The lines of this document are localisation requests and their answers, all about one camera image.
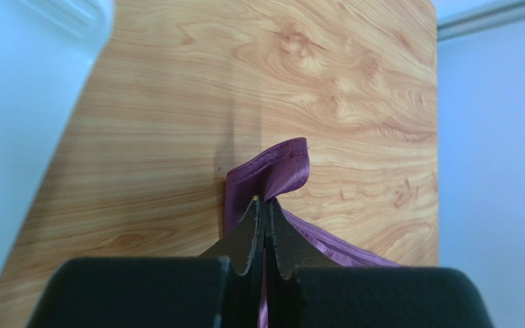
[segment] wooden surface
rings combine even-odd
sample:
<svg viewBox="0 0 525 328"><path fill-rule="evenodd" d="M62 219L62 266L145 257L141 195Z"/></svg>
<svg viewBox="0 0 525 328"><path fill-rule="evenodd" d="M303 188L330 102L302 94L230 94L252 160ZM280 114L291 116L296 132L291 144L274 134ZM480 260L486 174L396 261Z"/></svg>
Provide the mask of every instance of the wooden surface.
<svg viewBox="0 0 525 328"><path fill-rule="evenodd" d="M23 327L75 256L194 256L226 172L307 137L291 212L402 264L437 262L436 17L428 0L122 0L0 277Z"/></svg>

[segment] white wall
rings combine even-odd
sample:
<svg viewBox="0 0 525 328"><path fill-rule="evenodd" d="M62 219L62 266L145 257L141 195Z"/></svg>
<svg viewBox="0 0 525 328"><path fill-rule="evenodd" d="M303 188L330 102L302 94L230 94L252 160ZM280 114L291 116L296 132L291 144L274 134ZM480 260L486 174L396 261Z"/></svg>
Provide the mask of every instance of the white wall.
<svg viewBox="0 0 525 328"><path fill-rule="evenodd" d="M440 265L525 327L525 20L438 47Z"/></svg>
<svg viewBox="0 0 525 328"><path fill-rule="evenodd" d="M431 2L436 7L438 19L443 19L447 16L465 12L495 1L496 0L432 0Z"/></svg>

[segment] wood grain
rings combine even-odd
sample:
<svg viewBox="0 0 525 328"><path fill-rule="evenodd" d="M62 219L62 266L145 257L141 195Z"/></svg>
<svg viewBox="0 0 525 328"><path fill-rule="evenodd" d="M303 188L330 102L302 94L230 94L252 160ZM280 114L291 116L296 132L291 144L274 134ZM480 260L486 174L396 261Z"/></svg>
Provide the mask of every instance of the wood grain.
<svg viewBox="0 0 525 328"><path fill-rule="evenodd" d="M436 17L428 0L121 0L0 277L23 327L76 256L194 256L224 177L307 137L283 207L402 264L437 262Z"/></svg>

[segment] purple satin ribbon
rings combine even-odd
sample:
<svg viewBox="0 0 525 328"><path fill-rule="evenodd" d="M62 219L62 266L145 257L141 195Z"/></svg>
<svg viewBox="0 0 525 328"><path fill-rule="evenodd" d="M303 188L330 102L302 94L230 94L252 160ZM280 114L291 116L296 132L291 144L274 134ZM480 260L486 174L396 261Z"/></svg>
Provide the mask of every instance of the purple satin ribbon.
<svg viewBox="0 0 525 328"><path fill-rule="evenodd" d="M255 195L265 201L301 188L309 179L307 139L297 138L265 150L226 175L224 234L240 222ZM299 217L284 211L288 222L321 253L344 267L399 267L374 253L357 248ZM267 327L266 281L263 272L259 327Z"/></svg>

